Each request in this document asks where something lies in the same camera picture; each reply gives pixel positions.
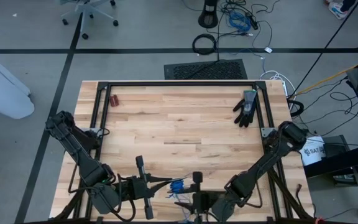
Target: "white container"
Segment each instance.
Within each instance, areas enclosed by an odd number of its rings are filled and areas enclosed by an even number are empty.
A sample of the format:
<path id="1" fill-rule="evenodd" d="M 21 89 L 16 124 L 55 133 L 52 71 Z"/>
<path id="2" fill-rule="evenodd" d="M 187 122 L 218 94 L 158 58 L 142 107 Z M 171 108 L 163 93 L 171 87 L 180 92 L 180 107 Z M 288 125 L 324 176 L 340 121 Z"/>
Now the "white container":
<path id="1" fill-rule="evenodd" d="M 0 113 L 14 119 L 32 114 L 34 104 L 28 94 L 30 90 L 0 65 Z"/>

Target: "wooden table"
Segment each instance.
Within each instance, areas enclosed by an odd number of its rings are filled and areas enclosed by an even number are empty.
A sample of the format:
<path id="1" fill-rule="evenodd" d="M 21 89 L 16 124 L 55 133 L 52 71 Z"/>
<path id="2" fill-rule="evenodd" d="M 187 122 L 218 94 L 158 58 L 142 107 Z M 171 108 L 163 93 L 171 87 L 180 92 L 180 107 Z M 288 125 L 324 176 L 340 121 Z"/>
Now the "wooden table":
<path id="1" fill-rule="evenodd" d="M 282 84 L 277 80 L 266 81 L 267 93 L 274 124 L 290 121 L 290 113 Z M 88 128 L 93 111 L 97 81 L 82 83 L 75 109 L 75 122 L 79 127 Z M 233 123 L 237 113 L 233 107 L 241 100 L 249 86 L 115 86 L 111 95 L 119 98 L 120 105 L 110 107 L 106 128 L 110 134 L 104 137 L 101 162 L 110 165 L 122 176 L 137 175 L 135 156 L 143 155 L 146 172 L 157 177 L 182 177 L 193 171 L 201 171 L 203 190 L 222 190 L 234 175 L 247 170 L 263 154 L 260 130 L 255 115 L 248 128 L 239 128 Z M 99 113 L 102 112 L 102 93 Z M 265 124 L 266 112 L 260 97 Z M 100 123 L 100 114 L 96 126 Z M 313 205 L 299 154 L 289 153 L 282 159 L 288 189 L 295 196 L 296 186 L 303 187 L 299 194 L 305 210 L 313 215 Z M 67 192 L 74 162 L 65 154 L 57 184 L 50 216 L 59 214 L 73 194 Z M 74 186 L 78 186 L 79 176 Z M 274 217 L 267 174 L 259 179 L 263 198 L 262 208 L 236 207 L 229 221 L 266 221 Z M 174 204 L 175 199 L 167 198 L 169 187 L 158 191 L 151 199 L 154 219 L 151 221 L 183 220 L 183 212 Z M 281 216 L 285 217 L 281 192 L 277 188 Z M 258 204 L 256 188 L 250 203 Z M 147 221 L 143 200 L 135 201 L 135 221 Z M 83 198 L 81 213 L 85 213 L 86 197 Z M 128 202 L 123 203 L 121 216 L 132 214 Z M 100 214 L 93 208 L 91 219 Z M 104 220 L 117 220 L 112 214 Z"/>

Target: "black mat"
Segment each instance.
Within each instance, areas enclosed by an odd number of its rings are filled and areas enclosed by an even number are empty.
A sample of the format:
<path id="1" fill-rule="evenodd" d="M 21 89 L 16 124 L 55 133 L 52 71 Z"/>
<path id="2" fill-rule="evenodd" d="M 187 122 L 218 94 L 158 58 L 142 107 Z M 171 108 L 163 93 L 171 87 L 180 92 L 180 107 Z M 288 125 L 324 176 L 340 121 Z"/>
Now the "black mat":
<path id="1" fill-rule="evenodd" d="M 242 59 L 164 65 L 166 80 L 248 79 Z"/>

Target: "black glove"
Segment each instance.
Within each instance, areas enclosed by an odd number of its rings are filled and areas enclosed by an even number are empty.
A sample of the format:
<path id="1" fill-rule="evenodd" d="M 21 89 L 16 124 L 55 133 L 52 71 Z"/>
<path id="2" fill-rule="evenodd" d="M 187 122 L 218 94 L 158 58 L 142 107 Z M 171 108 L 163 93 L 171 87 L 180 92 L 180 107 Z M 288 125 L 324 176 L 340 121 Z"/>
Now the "black glove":
<path id="1" fill-rule="evenodd" d="M 240 128 L 245 126 L 246 128 L 254 120 L 254 113 L 256 108 L 255 96 L 257 92 L 255 90 L 244 91 L 244 99 L 242 99 L 234 108 L 233 112 L 236 112 L 241 108 L 240 115 L 234 120 L 234 124 L 239 124 Z"/>

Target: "wheel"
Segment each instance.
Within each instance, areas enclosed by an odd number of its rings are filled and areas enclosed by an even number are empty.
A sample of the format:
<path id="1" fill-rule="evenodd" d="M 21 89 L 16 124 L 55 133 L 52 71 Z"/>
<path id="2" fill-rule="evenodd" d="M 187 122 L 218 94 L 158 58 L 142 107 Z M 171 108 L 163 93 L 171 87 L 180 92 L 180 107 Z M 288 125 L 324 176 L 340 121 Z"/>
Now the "wheel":
<path id="1" fill-rule="evenodd" d="M 82 38 L 84 39 L 84 40 L 88 40 L 88 35 L 87 34 L 82 34 Z"/>

